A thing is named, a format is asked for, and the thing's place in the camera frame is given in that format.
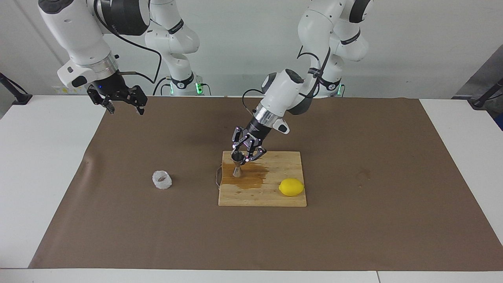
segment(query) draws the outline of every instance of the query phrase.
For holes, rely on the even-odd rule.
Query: metal jigger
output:
[[[241,177],[241,162],[244,160],[244,154],[240,151],[235,151],[231,154],[232,161],[236,168],[234,168],[234,172],[232,175],[236,178]]]

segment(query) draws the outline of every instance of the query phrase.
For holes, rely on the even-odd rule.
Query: brown tablecloth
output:
[[[320,99],[287,115],[291,133],[271,132],[264,147],[301,152],[301,208],[217,205],[222,151],[250,119],[239,98],[149,98],[144,116],[116,108],[31,268],[503,270],[418,100]],[[170,189],[154,187],[155,170],[171,174]]]

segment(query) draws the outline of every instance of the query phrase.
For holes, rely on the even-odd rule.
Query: table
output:
[[[466,101],[421,100],[432,123],[503,242],[503,132]],[[36,96],[0,120],[0,282],[319,281],[501,282],[503,272],[193,271],[25,269],[70,184],[104,109],[81,96]]]

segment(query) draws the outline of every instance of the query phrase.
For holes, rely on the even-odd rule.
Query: cutting board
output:
[[[287,178],[304,183],[300,152],[267,152],[243,165],[239,178],[232,175],[235,166],[230,153],[222,155],[219,206],[307,206],[305,190],[297,196],[285,196],[278,189]]]

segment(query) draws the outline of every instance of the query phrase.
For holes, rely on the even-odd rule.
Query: yellow lemon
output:
[[[281,181],[279,189],[286,196],[296,196],[302,193],[304,184],[297,179],[289,178]]]

